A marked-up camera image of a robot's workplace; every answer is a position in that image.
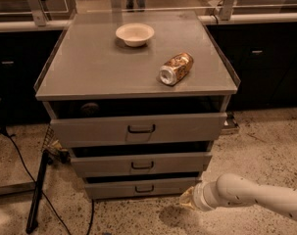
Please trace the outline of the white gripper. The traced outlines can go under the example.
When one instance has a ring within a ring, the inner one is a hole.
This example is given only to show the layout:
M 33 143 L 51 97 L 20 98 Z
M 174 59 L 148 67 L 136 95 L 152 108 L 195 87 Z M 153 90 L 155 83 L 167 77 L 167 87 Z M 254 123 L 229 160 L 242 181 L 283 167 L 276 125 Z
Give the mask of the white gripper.
M 215 182 L 201 182 L 182 193 L 179 197 L 179 204 L 190 210 L 208 212 L 219 206 L 219 199 Z

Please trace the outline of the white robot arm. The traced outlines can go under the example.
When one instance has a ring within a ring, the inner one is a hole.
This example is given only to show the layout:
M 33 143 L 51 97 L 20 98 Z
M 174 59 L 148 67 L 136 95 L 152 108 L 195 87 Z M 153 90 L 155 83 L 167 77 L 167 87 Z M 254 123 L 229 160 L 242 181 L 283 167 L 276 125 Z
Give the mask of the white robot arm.
M 179 197 L 179 203 L 202 212 L 259 205 L 297 221 L 297 189 L 258 184 L 233 173 L 190 187 Z

